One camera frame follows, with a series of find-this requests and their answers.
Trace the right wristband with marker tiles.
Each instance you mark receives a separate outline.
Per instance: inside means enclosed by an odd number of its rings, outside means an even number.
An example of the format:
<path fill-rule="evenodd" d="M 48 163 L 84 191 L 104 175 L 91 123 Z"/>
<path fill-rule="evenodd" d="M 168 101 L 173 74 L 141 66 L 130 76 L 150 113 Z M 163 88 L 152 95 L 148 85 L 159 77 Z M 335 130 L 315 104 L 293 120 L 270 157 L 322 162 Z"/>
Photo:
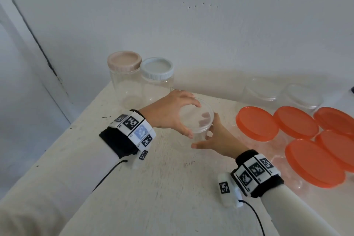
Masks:
<path fill-rule="evenodd" d="M 256 150 L 240 154 L 237 168 L 230 175 L 246 197 L 259 198 L 270 189 L 284 184 L 280 171 Z"/>

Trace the left wristband with marker tiles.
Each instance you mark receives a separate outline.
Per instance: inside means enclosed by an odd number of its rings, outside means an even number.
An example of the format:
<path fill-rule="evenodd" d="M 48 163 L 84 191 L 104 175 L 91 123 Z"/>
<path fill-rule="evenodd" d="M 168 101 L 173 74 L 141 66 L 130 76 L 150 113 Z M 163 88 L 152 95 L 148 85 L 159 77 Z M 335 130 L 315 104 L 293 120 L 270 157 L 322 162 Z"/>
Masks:
<path fill-rule="evenodd" d="M 99 134 L 99 137 L 119 157 L 136 155 L 149 150 L 156 132 L 147 120 L 137 111 L 121 114 Z"/>

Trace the person's left hand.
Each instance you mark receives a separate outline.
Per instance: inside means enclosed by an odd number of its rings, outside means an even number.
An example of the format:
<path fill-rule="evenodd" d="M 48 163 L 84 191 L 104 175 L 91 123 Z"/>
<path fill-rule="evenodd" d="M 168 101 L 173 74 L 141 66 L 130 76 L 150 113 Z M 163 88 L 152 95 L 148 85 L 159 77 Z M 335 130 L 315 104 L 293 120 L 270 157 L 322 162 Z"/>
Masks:
<path fill-rule="evenodd" d="M 181 122 L 179 111 L 185 105 L 201 106 L 191 92 L 175 89 L 138 112 L 152 128 L 169 128 L 171 122 Z"/>

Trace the clear jar with white lid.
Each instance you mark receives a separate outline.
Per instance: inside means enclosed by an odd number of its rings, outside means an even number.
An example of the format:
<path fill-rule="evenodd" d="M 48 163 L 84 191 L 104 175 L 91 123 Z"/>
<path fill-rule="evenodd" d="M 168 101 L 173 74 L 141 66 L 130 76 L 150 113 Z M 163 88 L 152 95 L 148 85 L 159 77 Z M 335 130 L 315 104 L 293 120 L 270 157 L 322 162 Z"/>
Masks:
<path fill-rule="evenodd" d="M 148 58 L 140 65 L 143 107 L 168 95 L 173 89 L 174 65 L 165 58 Z"/>

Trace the clear jar with pink lid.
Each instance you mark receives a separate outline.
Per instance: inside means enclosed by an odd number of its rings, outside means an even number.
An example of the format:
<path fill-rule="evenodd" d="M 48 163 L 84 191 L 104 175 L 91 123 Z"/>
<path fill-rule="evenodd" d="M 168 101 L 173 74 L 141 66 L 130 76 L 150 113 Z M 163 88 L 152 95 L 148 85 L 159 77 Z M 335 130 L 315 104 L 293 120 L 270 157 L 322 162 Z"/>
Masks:
<path fill-rule="evenodd" d="M 107 58 L 116 101 L 122 108 L 135 109 L 142 104 L 141 62 L 134 51 L 114 52 Z"/>

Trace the person's right hand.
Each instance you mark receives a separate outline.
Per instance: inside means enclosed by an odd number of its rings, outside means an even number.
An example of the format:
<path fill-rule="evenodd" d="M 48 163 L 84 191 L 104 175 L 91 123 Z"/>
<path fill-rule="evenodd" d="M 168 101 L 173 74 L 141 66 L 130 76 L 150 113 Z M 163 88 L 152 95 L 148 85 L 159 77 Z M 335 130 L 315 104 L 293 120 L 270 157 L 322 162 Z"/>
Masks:
<path fill-rule="evenodd" d="M 249 150 L 249 148 L 234 137 L 222 124 L 218 113 L 214 113 L 214 126 L 213 135 L 207 137 L 207 140 L 212 140 L 215 152 L 230 157 L 233 159 L 238 158 L 242 153 Z"/>

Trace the wristband with marker tiles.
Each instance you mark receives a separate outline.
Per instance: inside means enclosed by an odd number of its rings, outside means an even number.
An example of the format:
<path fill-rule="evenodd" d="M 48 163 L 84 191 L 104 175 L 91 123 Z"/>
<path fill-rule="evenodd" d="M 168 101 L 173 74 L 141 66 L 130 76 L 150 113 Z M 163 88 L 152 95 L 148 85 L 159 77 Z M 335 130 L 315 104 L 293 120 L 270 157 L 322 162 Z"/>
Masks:
<path fill-rule="evenodd" d="M 284 184 L 280 171 L 256 150 L 240 154 L 237 168 L 230 175 L 246 197 L 259 198 L 270 189 Z"/>
<path fill-rule="evenodd" d="M 136 155 L 149 150 L 156 132 L 147 120 L 137 111 L 121 114 L 99 134 L 99 137 L 119 157 Z"/>

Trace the clear round lid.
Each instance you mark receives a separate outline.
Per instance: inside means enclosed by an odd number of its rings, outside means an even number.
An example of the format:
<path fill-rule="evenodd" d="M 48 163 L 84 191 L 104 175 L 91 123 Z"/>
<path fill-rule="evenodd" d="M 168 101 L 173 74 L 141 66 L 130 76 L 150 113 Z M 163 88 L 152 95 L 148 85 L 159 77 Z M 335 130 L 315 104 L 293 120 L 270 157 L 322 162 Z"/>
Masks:
<path fill-rule="evenodd" d="M 204 100 L 196 98 L 200 107 L 195 105 L 185 105 L 179 111 L 179 117 L 193 134 L 199 134 L 208 131 L 214 120 L 214 111 Z"/>

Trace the person's right forearm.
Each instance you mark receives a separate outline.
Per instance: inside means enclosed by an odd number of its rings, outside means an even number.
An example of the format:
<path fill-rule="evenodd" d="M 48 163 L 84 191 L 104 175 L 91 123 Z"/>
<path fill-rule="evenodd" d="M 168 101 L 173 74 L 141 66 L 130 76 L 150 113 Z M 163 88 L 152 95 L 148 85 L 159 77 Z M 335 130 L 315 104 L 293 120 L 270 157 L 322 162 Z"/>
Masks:
<path fill-rule="evenodd" d="M 265 192 L 261 201 L 280 236 L 340 236 L 284 184 Z"/>

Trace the person's left forearm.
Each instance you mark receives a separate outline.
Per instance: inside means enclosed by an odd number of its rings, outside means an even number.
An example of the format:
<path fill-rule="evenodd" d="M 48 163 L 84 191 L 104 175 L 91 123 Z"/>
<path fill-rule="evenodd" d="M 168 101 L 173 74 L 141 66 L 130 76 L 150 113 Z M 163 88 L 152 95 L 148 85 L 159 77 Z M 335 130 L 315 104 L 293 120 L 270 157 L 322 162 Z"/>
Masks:
<path fill-rule="evenodd" d="M 0 236 L 57 236 L 119 161 L 135 152 L 101 138 L 51 147 L 0 200 Z"/>

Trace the clear jar with orange lid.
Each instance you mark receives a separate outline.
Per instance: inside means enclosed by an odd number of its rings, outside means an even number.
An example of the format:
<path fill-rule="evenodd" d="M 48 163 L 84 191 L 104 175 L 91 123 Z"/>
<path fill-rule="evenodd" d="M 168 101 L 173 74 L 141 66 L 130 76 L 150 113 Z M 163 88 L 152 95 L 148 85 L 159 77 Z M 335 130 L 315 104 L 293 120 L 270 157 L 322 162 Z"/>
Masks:
<path fill-rule="evenodd" d="M 279 107 L 273 118 L 280 129 L 277 142 L 283 148 L 295 139 L 312 140 L 320 132 L 312 116 L 295 107 Z"/>
<path fill-rule="evenodd" d="M 354 140 L 332 130 L 321 131 L 315 142 L 347 172 L 354 174 Z"/>
<path fill-rule="evenodd" d="M 313 114 L 313 118 L 322 130 L 354 138 L 354 118 L 338 109 L 321 107 Z"/>
<path fill-rule="evenodd" d="M 268 146 L 279 133 L 279 126 L 266 110 L 246 106 L 236 117 L 237 137 L 250 149 L 260 151 Z"/>
<path fill-rule="evenodd" d="M 301 198 L 312 191 L 334 189 L 346 180 L 346 173 L 334 158 L 312 140 L 291 141 L 280 157 L 272 159 L 285 185 Z"/>

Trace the small clear plastic jar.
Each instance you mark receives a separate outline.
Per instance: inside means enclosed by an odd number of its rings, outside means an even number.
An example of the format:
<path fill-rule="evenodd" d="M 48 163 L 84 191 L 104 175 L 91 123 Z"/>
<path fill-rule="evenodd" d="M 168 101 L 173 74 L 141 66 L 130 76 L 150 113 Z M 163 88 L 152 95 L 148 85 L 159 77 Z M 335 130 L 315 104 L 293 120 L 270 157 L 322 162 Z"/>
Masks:
<path fill-rule="evenodd" d="M 197 142 L 207 140 L 206 138 L 208 136 L 211 137 L 213 135 L 213 130 L 214 130 L 214 126 L 213 124 L 211 124 L 209 127 L 207 127 L 207 129 L 198 132 L 193 132 L 193 138 L 191 139 L 191 144 L 196 144 Z"/>

